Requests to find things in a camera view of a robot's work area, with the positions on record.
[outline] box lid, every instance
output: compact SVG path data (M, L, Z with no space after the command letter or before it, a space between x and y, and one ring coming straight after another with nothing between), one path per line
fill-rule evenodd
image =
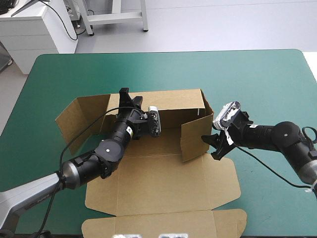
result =
M86 220L85 238L111 238L118 234L140 234L158 238L160 234L186 233L189 238L239 238L247 214L241 209L134 215Z
M109 178L88 183L85 205L117 215L210 210L240 197L234 163L204 154L127 156Z

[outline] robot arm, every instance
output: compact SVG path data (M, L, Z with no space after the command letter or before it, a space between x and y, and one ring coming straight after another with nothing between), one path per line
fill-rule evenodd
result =
M313 185L317 181L317 151L300 128L284 121L275 126L256 125L247 112L240 110L239 102L225 105L213 122L220 134L203 135L202 140L216 149L211 155L220 160L236 146L282 153L302 182ZM316 129L309 127L317 136Z
M54 173L0 193L0 237L12 237L20 215L57 191L78 188L99 176L109 177L131 139L160 135L158 109L151 106L148 113L143 112L142 97L131 99L128 92L128 88L120 90L119 112L112 131L96 149L64 162L61 175Z

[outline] cardboard box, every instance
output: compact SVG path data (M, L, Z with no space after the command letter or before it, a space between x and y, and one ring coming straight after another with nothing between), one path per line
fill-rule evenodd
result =
M118 170L87 186L88 208L117 217L87 220L85 238L114 234L188 233L195 237L239 237L245 228L242 210L211 211L240 197L230 159L215 161L201 135L210 134L213 111L200 89L130 93L143 96L142 109L157 106L162 133L132 140ZM56 119L66 142L102 112L115 108L118 94L76 98ZM92 134L111 129L115 114L105 116L73 146L75 152Z

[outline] green table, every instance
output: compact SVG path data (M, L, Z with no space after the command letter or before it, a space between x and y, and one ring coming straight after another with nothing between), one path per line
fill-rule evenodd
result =
M75 97L117 93L121 87L131 92L201 88L216 114L237 100L257 124L289 120L317 127L317 83L297 50L44 55L36 60L0 137L0 190L57 170L65 144L54 119ZM281 154L253 153L300 183ZM248 213L244 235L317 234L312 194L290 187L238 150L228 157L235 162L242 195L220 209ZM85 207L85 190L59 193L46 228L79 234L84 220L104 217ZM39 228L47 202L22 216L18 233Z

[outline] white drawer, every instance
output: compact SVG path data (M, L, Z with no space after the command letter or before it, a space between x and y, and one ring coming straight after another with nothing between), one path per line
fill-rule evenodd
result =
M8 51L56 49L56 45L50 35L0 36L0 42Z
M0 21L0 36L49 35L43 20Z
M24 74L29 74L36 58L44 54L58 54L57 50L8 51Z

